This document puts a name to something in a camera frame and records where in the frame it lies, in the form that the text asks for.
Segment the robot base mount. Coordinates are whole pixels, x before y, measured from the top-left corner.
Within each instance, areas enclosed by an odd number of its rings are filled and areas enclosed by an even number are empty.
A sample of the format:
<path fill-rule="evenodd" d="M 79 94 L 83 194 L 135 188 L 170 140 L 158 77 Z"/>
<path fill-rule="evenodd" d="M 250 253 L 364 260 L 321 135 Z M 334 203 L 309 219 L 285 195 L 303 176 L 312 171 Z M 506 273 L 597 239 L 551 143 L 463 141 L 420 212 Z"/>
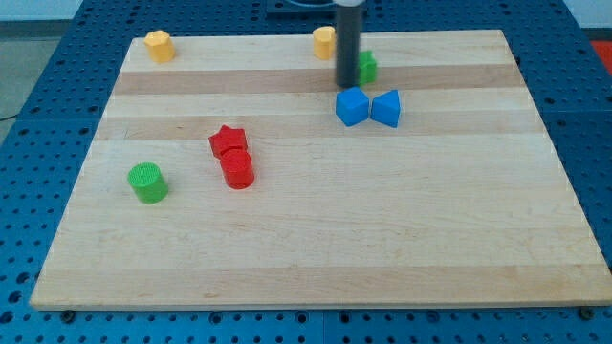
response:
<path fill-rule="evenodd" d="M 344 8 L 361 8 L 363 17 L 368 15 L 366 0 L 266 0 L 263 1 L 267 19 L 314 20 L 336 18 L 337 5 Z"/>

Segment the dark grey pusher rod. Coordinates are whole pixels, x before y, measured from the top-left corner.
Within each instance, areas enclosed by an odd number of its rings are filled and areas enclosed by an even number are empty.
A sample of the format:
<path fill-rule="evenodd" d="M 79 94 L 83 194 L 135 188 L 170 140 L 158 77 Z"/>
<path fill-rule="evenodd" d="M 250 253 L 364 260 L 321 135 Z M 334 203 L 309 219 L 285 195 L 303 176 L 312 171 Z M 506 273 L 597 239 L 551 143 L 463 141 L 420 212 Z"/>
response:
<path fill-rule="evenodd" d="M 336 83 L 351 88 L 359 81 L 359 54 L 364 0 L 335 0 Z"/>

